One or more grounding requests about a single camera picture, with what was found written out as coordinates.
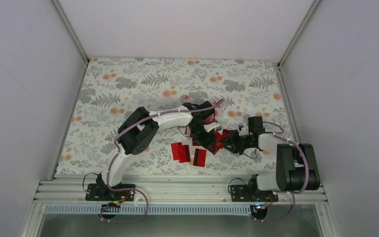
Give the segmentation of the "red VIP card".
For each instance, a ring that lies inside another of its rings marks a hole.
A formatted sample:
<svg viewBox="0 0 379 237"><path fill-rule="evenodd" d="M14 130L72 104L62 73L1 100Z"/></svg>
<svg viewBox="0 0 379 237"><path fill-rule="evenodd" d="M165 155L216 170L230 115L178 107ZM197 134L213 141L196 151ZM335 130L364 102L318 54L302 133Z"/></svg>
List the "red VIP card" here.
<svg viewBox="0 0 379 237"><path fill-rule="evenodd" d="M226 130L226 129L223 130L223 132L221 133L217 131L213 131L213 135L215 136L216 140L214 144L209 147L210 152L215 155L220 149L222 149L224 147L222 140L227 138L231 133L232 133L232 130Z"/></svg>

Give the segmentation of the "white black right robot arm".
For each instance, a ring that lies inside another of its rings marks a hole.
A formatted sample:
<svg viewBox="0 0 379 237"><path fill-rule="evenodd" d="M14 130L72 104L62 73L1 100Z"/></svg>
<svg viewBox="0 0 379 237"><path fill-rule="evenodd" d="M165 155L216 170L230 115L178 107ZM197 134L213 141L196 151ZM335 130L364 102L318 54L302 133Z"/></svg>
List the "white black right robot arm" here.
<svg viewBox="0 0 379 237"><path fill-rule="evenodd" d="M321 185L314 148L308 143L297 143L282 137L284 129L266 131L262 117L248 118L248 133L239 130L224 131L219 140L223 148L233 154L244 154L246 149L269 152L276 159L273 173L259 174L255 183L248 187L248 196L260 201L267 191L293 192L301 194L306 190L317 190Z"/></svg>

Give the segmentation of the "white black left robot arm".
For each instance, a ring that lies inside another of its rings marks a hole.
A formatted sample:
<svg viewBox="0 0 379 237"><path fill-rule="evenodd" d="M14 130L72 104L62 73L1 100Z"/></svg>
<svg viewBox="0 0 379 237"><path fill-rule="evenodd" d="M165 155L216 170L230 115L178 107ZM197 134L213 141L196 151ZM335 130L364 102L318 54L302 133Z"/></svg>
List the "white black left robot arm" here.
<svg viewBox="0 0 379 237"><path fill-rule="evenodd" d="M215 114L215 108L208 101L201 105L184 103L165 111L137 108L118 129L118 135L114 139L116 154L108 169L96 179L98 194L106 200L117 195L117 185L121 183L125 170L133 160L141 158L140 154L150 146L160 131L188 127L190 138L212 152L217 140L214 133L222 128L218 122L206 121Z"/></svg>

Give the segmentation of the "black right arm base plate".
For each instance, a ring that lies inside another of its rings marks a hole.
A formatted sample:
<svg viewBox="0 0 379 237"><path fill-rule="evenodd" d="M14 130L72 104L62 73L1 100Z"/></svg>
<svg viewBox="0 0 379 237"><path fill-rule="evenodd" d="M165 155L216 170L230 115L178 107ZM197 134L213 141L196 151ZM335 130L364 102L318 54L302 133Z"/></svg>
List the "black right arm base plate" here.
<svg viewBox="0 0 379 237"><path fill-rule="evenodd" d="M272 191L261 191L248 185L230 185L232 202L278 202L278 195Z"/></svg>

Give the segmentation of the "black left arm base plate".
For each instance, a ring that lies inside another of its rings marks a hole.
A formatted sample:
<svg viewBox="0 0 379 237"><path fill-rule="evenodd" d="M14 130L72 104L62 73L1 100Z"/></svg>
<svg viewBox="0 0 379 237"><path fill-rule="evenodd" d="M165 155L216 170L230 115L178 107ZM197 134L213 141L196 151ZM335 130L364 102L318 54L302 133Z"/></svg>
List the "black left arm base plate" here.
<svg viewBox="0 0 379 237"><path fill-rule="evenodd" d="M106 186L102 188L98 184L88 184L85 188L86 201L133 201L135 192L129 189L134 189L134 184L119 184L114 189L127 189L125 191L112 191Z"/></svg>

